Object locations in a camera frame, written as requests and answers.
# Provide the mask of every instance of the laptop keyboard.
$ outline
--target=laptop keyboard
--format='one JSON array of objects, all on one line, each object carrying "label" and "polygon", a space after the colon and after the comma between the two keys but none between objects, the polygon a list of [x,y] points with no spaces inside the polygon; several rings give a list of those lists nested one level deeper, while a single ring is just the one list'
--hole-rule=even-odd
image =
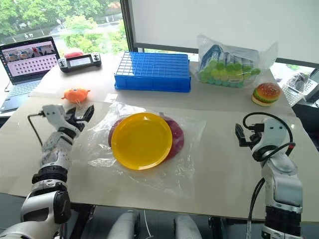
[{"label": "laptop keyboard", "polygon": [[10,90],[8,97],[29,94],[34,90],[34,88],[39,84],[38,81],[29,82],[20,86],[15,86],[12,90]]}]

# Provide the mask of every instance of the device on window sill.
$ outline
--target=device on window sill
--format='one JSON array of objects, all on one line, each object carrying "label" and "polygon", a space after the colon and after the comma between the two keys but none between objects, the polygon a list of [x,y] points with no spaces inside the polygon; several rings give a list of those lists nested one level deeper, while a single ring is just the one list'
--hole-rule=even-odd
[{"label": "device on window sill", "polygon": [[100,54],[98,52],[94,52],[83,56],[60,58],[58,60],[58,64],[61,71],[71,72],[85,67],[100,66],[102,62]]}]

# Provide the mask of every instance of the blue grid tray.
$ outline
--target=blue grid tray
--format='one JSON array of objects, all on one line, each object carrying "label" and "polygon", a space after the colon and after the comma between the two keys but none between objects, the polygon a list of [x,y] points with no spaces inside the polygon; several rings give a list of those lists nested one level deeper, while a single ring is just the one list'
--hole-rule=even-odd
[{"label": "blue grid tray", "polygon": [[114,76],[121,90],[190,91],[186,54],[125,52]]}]

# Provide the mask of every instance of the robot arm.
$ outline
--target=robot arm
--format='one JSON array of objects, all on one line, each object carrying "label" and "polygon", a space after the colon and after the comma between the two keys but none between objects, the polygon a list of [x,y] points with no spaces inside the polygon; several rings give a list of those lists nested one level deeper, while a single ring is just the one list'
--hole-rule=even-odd
[{"label": "robot arm", "polygon": [[251,142],[245,139],[243,128],[236,124],[235,131],[241,147],[250,147],[253,158],[260,162],[266,188],[266,218],[263,239],[301,239],[300,222],[303,209],[303,186],[297,177],[298,169],[281,152],[287,130],[277,119],[264,119],[251,126]]},{"label": "robot arm", "polygon": [[31,192],[22,208],[21,223],[0,234],[5,239],[52,239],[61,225],[71,217],[67,192],[67,173],[71,166],[70,152],[73,139],[89,122],[94,106],[83,117],[75,117],[75,108],[67,113],[60,105],[43,106],[40,115],[56,128],[42,147],[40,170],[32,178]]}]

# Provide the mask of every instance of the orange plush toy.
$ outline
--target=orange plush toy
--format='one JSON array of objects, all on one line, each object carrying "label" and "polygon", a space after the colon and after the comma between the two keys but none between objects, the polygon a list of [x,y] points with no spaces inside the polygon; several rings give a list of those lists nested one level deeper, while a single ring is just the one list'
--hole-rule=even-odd
[{"label": "orange plush toy", "polygon": [[61,99],[67,99],[71,103],[80,104],[86,99],[88,92],[90,92],[90,90],[85,90],[83,88],[69,89],[64,92],[64,97]]}]

